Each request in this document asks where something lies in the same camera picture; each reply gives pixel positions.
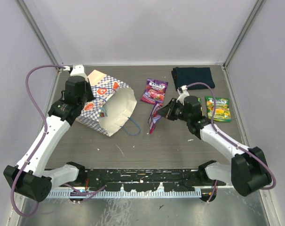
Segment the purple snack packet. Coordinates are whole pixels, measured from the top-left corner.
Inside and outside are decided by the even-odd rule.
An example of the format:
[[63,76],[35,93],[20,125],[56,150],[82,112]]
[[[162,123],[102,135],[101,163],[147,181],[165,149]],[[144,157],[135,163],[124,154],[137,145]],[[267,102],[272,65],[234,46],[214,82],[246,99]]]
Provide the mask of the purple snack packet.
[[150,116],[148,118],[148,124],[149,124],[149,134],[152,134],[154,129],[155,129],[155,126],[156,126],[156,123],[161,119],[162,116],[160,116],[158,114],[158,110],[160,110],[162,108],[162,103],[159,102],[159,101],[156,101],[152,110],[151,110],[151,113],[150,113]]

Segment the green snack packet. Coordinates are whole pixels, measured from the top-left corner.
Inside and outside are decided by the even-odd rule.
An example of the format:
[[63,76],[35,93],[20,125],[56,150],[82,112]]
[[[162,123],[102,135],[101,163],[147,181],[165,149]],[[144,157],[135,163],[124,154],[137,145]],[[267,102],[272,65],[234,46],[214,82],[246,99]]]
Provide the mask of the green snack packet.
[[203,112],[203,108],[202,108],[202,101],[201,101],[200,97],[198,97],[198,102],[200,103],[200,109],[201,109],[202,116],[204,116],[204,112]]

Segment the blue checkered paper bag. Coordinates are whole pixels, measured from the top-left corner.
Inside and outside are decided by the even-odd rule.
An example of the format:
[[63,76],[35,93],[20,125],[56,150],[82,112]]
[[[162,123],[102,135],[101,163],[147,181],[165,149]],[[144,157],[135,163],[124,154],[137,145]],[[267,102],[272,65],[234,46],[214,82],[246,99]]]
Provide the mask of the blue checkered paper bag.
[[[131,120],[137,104],[134,91],[125,82],[98,70],[87,78],[95,99],[85,104],[76,121],[111,137]],[[101,107],[106,109],[107,117],[100,117]]]

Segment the green Fox's candy packet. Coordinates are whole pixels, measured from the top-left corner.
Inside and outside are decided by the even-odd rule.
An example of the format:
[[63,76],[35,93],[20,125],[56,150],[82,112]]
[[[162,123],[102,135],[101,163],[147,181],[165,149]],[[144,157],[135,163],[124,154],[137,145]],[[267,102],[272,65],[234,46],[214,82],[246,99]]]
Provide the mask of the green Fox's candy packet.
[[[207,116],[211,119],[214,112],[214,98],[211,96],[205,96]],[[215,99],[215,113],[214,121],[231,122],[230,114],[230,100],[225,97],[217,97]]]

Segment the teal Fox's mint packet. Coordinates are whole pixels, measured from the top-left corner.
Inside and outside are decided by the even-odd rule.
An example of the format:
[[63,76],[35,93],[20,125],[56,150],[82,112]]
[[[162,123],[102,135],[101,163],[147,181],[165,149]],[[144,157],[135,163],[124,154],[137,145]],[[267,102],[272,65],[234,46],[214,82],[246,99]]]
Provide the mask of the teal Fox's mint packet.
[[105,109],[104,107],[101,107],[100,110],[101,110],[101,111],[100,111],[100,117],[101,117],[101,118],[108,116],[107,111],[106,111],[106,109]]

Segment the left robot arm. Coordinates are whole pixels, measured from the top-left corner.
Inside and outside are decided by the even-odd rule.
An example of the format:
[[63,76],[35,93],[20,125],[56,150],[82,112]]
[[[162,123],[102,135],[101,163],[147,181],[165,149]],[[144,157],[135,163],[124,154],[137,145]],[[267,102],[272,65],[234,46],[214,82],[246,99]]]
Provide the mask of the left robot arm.
[[43,128],[25,156],[16,166],[7,166],[4,177],[14,192],[34,201],[43,201],[50,191],[65,183],[82,186],[86,182],[85,167],[68,162],[46,170],[46,164],[62,136],[81,114],[87,102],[94,100],[89,80],[84,75],[70,76],[61,98],[52,104],[47,127]]

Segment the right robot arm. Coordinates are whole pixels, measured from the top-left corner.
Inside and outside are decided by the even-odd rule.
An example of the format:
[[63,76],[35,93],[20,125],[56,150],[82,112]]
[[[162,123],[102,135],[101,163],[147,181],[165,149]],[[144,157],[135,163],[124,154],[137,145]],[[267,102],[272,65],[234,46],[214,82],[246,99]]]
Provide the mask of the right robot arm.
[[191,134],[210,144],[230,162],[229,165],[223,165],[210,161],[201,165],[198,174],[201,184],[207,186],[218,180],[233,185],[241,196],[247,196],[266,188],[272,182],[263,151],[239,143],[213,125],[203,115],[196,96],[187,96],[182,101],[172,98],[158,110],[158,115],[171,121],[186,122]]

